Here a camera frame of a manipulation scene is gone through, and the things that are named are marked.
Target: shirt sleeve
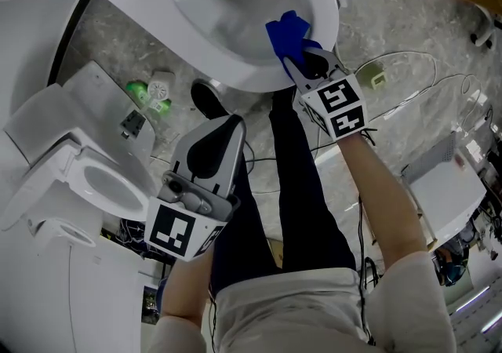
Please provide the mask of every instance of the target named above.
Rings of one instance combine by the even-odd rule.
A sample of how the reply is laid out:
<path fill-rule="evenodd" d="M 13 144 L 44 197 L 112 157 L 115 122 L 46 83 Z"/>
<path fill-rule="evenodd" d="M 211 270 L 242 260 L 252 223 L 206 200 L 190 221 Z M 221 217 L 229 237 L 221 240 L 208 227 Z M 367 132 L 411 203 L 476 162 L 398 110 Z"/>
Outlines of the shirt sleeve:
<path fill-rule="evenodd" d="M 148 353 L 206 353 L 201 330 L 190 321 L 162 317 L 155 326 Z"/>
<path fill-rule="evenodd" d="M 386 351 L 457 351 L 445 299 L 429 253 L 402 258 L 367 299 L 369 330 Z"/>

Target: shoe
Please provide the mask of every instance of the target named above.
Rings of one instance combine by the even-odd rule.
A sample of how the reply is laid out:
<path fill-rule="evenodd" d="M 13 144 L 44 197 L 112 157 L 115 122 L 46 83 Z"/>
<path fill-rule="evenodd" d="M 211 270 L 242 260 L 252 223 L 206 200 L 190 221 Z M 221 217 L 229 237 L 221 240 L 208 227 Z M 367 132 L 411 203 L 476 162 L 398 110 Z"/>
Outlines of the shoe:
<path fill-rule="evenodd" d="M 228 112 L 220 102 L 216 90 L 201 81 L 196 81 L 191 86 L 191 99 L 200 112 L 209 120 L 228 116 Z"/>
<path fill-rule="evenodd" d="M 272 97 L 272 110 L 293 109 L 295 100 L 296 86 L 290 86 L 280 91 L 275 91 Z"/>

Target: floor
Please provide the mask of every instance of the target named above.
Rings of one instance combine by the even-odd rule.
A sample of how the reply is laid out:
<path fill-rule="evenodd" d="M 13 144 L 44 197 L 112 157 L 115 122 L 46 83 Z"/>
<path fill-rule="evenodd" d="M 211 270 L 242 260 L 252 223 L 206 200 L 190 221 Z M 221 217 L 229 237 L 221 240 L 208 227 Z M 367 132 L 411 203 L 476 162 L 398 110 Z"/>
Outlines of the floor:
<path fill-rule="evenodd" d="M 469 145 L 471 158 L 477 153 L 482 157 L 489 148 L 492 137 L 487 124 L 478 131 L 470 129 L 490 104 L 494 111 L 493 123 L 502 124 L 502 45 L 498 42 L 490 51 L 471 43 L 470 33 L 481 22 L 481 13 L 471 3 L 461 0 L 347 0 L 347 7 L 340 9 L 338 49 L 347 68 L 355 70 L 384 53 L 419 51 L 430 53 L 436 59 L 436 83 L 456 75 L 393 115 L 372 121 L 371 127 L 378 129 L 374 135 L 376 151 L 396 175 L 453 130 L 457 131 L 461 144 Z M 178 137 L 204 120 L 191 102 L 190 85 L 196 78 L 205 76 L 107 0 L 89 3 L 64 57 L 58 82 L 63 84 L 89 60 L 95 60 L 121 87 L 134 79 L 147 82 L 155 70 L 176 74 L 176 84 L 171 90 L 171 112 L 166 118 L 149 117 L 157 134 L 153 153 L 157 159 L 151 160 L 150 170 L 159 182 L 168 167 L 162 160 L 169 161 Z M 429 86 L 435 78 L 434 60 L 427 55 L 400 54 L 385 57 L 380 63 L 385 67 L 388 83 L 377 90 L 364 88 L 372 118 Z M 473 74 L 478 81 L 471 78 L 471 87 L 466 81 L 462 90 L 464 76 L 458 74 Z M 230 90 L 224 97 L 224 105 L 245 118 L 248 141 L 256 157 L 273 157 L 273 138 L 267 118 L 271 95 Z M 329 143 L 323 135 L 318 138 L 318 128 L 310 123 L 299 105 L 296 107 L 311 146 Z M 358 252 L 357 192 L 336 147 L 319 150 L 317 159 L 323 160 L 326 156 L 331 158 L 318 165 L 326 201 L 349 244 Z M 476 169 L 483 165 L 475 158 L 472 162 Z M 275 162 L 257 162 L 250 182 L 267 235 L 281 239 Z M 369 254 L 379 260 L 378 249 L 369 244 L 366 243 Z"/>

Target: white t-shirt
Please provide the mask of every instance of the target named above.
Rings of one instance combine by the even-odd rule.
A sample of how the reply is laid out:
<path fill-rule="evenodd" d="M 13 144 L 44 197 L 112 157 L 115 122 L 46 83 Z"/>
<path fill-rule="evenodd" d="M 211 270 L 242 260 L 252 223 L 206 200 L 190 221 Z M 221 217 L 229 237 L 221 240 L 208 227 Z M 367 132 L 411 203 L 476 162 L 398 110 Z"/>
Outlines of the white t-shirt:
<path fill-rule="evenodd" d="M 362 330 L 358 274 L 347 268 L 291 272 L 251 279 L 220 291 L 216 299 L 216 349 L 220 353 L 403 353 L 456 351 L 434 265 L 414 253 L 385 273 L 366 298 Z M 149 353 L 205 353 L 197 326 L 180 318 L 158 321 Z"/>

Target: person's left arm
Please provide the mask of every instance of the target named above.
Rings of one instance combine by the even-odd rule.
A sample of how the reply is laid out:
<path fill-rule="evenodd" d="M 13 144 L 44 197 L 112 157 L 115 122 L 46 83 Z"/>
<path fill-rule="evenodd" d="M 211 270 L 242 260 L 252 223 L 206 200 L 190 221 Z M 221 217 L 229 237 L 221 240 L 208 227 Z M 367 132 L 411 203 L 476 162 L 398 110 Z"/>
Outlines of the person's left arm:
<path fill-rule="evenodd" d="M 173 265 L 149 353 L 206 353 L 201 327 L 212 265 L 212 246 L 193 261 Z"/>

